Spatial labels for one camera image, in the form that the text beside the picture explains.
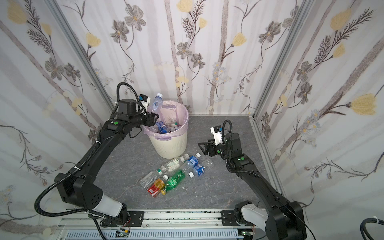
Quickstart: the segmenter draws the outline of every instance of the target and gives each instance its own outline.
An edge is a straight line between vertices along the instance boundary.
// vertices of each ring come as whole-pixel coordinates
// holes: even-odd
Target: gray table surface
[[[243,152],[268,179],[248,117],[190,117],[185,153],[201,154],[197,143],[213,139],[210,127],[221,125],[225,119],[232,121],[233,132],[239,133]],[[204,175],[191,179],[187,176],[175,189],[154,198],[141,187],[139,180],[169,159],[160,157],[148,136],[140,133],[134,139],[126,137],[114,149],[94,184],[107,196],[126,203],[128,209],[233,209],[245,200],[257,204],[259,199],[242,179],[228,172],[224,160],[219,156],[210,159],[214,167]]]

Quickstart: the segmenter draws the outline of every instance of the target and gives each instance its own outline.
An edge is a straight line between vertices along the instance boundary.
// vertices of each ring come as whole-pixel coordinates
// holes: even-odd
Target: white trash bin
[[[175,101],[164,101],[159,113],[158,121],[170,124],[171,118],[178,120],[179,129],[170,133],[155,133],[149,127],[143,126],[144,134],[149,136],[156,152],[163,158],[173,159],[181,156],[187,148],[187,131],[189,113],[187,108]]]

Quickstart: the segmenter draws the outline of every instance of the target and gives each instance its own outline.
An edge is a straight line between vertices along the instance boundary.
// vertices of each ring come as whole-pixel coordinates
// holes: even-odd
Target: green soda bottle
[[[184,178],[185,173],[183,173],[181,169],[178,170],[172,177],[168,179],[167,185],[161,190],[161,193],[166,195],[169,190],[174,189]]]

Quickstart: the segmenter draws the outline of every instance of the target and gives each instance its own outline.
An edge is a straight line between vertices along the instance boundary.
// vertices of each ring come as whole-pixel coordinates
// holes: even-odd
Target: wallpaper wall
[[[51,239],[33,204],[90,148],[109,110],[44,1],[0,2],[0,238]],[[43,209],[65,210],[56,190]]]
[[[384,218],[383,13],[379,0],[315,1],[257,116],[317,239],[361,239],[363,219]]]
[[[57,2],[112,99],[125,81],[195,114],[253,114],[301,3]]]

